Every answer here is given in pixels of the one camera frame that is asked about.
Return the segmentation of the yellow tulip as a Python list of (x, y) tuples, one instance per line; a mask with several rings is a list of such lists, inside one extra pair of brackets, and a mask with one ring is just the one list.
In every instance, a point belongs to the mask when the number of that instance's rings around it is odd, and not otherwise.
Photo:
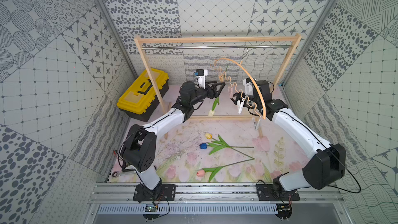
[[(229, 145), (220, 135), (218, 135), (218, 138), (214, 138), (210, 133), (205, 133), (205, 138), (208, 139), (210, 142), (208, 143), (215, 143), (215, 144), (225, 144), (225, 145)], [(254, 159), (254, 157), (252, 156), (246, 156), (249, 159)]]

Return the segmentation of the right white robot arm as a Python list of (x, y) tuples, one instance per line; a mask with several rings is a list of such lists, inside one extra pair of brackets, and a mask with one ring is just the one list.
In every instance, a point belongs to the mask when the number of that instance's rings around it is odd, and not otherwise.
[(300, 188), (323, 189), (332, 187), (349, 170), (346, 168), (346, 149), (340, 144), (331, 144), (304, 122), (298, 119), (289, 106), (281, 99), (274, 99), (269, 82), (243, 81), (245, 90), (230, 87), (229, 95), (240, 112), (243, 108), (257, 110), (281, 127), (304, 150), (309, 161), (304, 168), (285, 173), (273, 179), (276, 191), (294, 191)]

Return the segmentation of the pink tulip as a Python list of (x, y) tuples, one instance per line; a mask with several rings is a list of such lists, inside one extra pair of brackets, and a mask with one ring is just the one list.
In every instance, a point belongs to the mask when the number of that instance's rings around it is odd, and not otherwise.
[(202, 168), (202, 169), (197, 171), (196, 177), (205, 177), (206, 174), (209, 174), (208, 182), (210, 183), (222, 169), (224, 169), (226, 167), (234, 166), (234, 165), (237, 165), (237, 164), (245, 163), (245, 162), (250, 162), (250, 161), (253, 161), (253, 160), (254, 159), (247, 159), (247, 160), (234, 162), (234, 163), (230, 163), (230, 164), (226, 164), (226, 165), (218, 166), (218, 167)]

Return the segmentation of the blue tulip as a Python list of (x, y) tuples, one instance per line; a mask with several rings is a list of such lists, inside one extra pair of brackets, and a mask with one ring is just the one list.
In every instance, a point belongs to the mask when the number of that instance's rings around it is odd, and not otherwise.
[(229, 146), (229, 145), (225, 145), (225, 144), (215, 144), (215, 143), (202, 143), (199, 145), (200, 149), (210, 149), (210, 152), (208, 153), (209, 155), (212, 155), (216, 152), (219, 152), (223, 149), (232, 149), (234, 151), (237, 151), (240, 154), (243, 154), (245, 156), (249, 156), (239, 150), (237, 150), (238, 148), (252, 148), (252, 147), (242, 147), (242, 146)]

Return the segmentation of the white tulip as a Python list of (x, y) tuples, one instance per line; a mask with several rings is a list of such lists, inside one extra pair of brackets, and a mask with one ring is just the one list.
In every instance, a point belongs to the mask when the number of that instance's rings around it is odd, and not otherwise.
[[(226, 75), (227, 70), (228, 70), (228, 66), (226, 67), (225, 71), (223, 71), (221, 67), (218, 67), (218, 72), (219, 72), (218, 78), (219, 78), (219, 81), (221, 83), (223, 83), (224, 80), (225, 80), (225, 75)], [(218, 105), (219, 105), (219, 97), (215, 98), (215, 100), (213, 102), (213, 105), (212, 105), (212, 108), (211, 108), (211, 110), (208, 113), (208, 117), (213, 117), (214, 116), (214, 114), (216, 112), (215, 109), (216, 109), (216, 107)]]

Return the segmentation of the wooden clothes hanger with clips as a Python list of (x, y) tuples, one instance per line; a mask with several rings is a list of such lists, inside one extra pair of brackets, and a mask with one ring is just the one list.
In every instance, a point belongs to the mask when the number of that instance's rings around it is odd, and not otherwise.
[[(242, 101), (238, 100), (238, 105), (237, 105), (237, 109), (238, 109), (238, 113), (241, 114), (241, 110), (244, 107), (244, 103), (246, 102), (249, 106), (248, 110), (253, 109), (256, 114), (259, 116), (258, 121), (256, 122), (256, 118), (253, 118), (253, 122), (254, 122), (254, 128), (255, 130), (259, 131), (260, 130), (260, 122), (262, 119), (265, 119), (265, 112), (264, 112), (264, 108), (265, 108), (265, 102), (263, 99), (263, 96), (261, 95), (261, 91), (256, 83), (256, 81), (253, 79), (253, 77), (246, 71), (246, 69), (241, 65), (243, 58), (248, 56), (248, 47), (247, 46), (239, 46), (239, 48), (244, 48), (245, 50), (247, 50), (247, 52), (244, 54), (244, 56), (241, 58), (241, 61), (239, 63), (237, 63), (237, 61), (235, 60), (231, 60), (229, 58), (219, 58), (214, 62), (214, 66), (216, 66), (217, 62), (219, 60), (226, 60), (226, 61), (231, 61), (234, 64), (236, 64), (238, 67), (240, 67), (249, 77), (249, 81), (246, 82), (246, 80), (244, 80), (243, 85), (245, 86), (245, 97), (241, 96)], [(255, 87), (256, 91), (258, 92), (258, 98), (255, 100), (254, 99), (254, 92), (253, 92), (253, 87)], [(262, 104), (262, 109), (257, 111), (257, 101), (258, 99), (260, 99), (260, 102)]]

